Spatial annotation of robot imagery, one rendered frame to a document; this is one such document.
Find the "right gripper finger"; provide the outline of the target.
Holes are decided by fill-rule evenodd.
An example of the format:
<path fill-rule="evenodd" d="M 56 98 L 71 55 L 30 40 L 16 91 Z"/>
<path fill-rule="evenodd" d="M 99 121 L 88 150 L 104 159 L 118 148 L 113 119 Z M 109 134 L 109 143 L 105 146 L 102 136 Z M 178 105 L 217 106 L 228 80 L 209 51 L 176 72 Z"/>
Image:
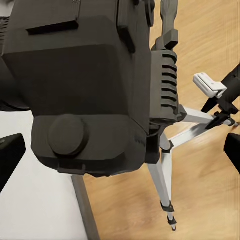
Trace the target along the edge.
<path fill-rule="evenodd" d="M 225 122 L 226 120 L 231 118 L 231 113 L 226 112 L 220 105 L 218 107 L 221 109 L 221 113 L 205 128 L 206 130 L 210 130 L 219 126 L 219 124 Z"/>
<path fill-rule="evenodd" d="M 215 101 L 214 98 L 210 98 L 208 99 L 208 101 L 206 102 L 206 104 L 204 105 L 204 107 L 202 108 L 201 112 L 203 113 L 207 113 L 217 105 L 218 103 Z"/>

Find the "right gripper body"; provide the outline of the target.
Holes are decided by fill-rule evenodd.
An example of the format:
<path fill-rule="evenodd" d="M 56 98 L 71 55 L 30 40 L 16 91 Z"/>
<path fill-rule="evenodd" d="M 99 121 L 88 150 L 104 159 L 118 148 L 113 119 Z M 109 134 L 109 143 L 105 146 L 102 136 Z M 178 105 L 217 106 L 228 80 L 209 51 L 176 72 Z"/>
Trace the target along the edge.
<path fill-rule="evenodd" d="M 214 100 L 227 112 L 236 115 L 240 110 L 233 102 L 240 97 L 240 78 L 230 72 L 221 83 L 227 88 L 220 98 Z"/>

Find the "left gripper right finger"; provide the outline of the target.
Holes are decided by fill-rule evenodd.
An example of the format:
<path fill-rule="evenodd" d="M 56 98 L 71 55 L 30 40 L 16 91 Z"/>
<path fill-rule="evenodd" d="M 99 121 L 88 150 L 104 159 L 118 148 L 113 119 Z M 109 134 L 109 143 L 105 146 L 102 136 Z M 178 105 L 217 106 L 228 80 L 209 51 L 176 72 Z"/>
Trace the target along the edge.
<path fill-rule="evenodd" d="M 229 133 L 227 135 L 224 151 L 240 173 L 240 135 Z"/>

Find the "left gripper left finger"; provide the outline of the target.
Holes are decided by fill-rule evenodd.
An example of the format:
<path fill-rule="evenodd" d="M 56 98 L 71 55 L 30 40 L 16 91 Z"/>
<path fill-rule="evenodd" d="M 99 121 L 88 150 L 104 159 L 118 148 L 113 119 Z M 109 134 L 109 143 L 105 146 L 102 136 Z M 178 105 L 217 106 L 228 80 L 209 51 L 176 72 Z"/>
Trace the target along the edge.
<path fill-rule="evenodd" d="M 21 133 L 0 138 L 0 193 L 26 152 Z"/>

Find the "digital camera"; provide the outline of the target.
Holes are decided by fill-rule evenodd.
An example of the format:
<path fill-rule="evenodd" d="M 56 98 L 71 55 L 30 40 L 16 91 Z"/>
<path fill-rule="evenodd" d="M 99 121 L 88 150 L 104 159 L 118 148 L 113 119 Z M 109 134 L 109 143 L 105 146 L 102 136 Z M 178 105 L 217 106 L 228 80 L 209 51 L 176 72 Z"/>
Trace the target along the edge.
<path fill-rule="evenodd" d="M 30 147 L 44 166 L 95 178 L 143 166 L 155 7 L 15 0 L 0 16 L 0 112 L 32 112 Z"/>

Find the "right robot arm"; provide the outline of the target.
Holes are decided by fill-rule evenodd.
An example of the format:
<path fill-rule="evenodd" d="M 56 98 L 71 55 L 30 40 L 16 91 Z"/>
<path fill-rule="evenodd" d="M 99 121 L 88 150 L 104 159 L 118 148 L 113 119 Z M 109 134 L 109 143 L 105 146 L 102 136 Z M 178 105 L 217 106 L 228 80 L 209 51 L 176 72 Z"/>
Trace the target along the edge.
<path fill-rule="evenodd" d="M 240 64 L 222 81 L 214 82 L 207 74 L 197 73 L 193 82 L 209 97 L 201 112 L 207 113 L 217 104 L 221 113 L 205 128 L 210 130 L 236 115 L 240 110 L 233 102 L 240 97 Z"/>

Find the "camera tripod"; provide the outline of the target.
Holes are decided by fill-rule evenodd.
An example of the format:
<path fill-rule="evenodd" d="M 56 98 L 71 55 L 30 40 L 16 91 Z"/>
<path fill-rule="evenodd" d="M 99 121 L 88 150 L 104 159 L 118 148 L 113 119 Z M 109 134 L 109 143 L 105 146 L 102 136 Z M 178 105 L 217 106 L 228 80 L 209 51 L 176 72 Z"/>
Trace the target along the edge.
<path fill-rule="evenodd" d="M 175 231 L 177 223 L 172 205 L 172 155 L 182 144 L 204 134 L 206 127 L 220 114 L 214 115 L 194 110 L 179 104 L 178 55 L 174 47 L 179 43 L 179 30 L 175 28 L 179 0 L 161 0 L 160 17 L 162 34 L 151 49 L 151 82 L 149 134 L 146 136 L 147 165 L 162 209 L 167 212 L 167 221 Z M 194 127 L 168 139 L 165 129 L 176 123 L 197 123 Z M 233 118 L 219 124 L 239 126 Z"/>

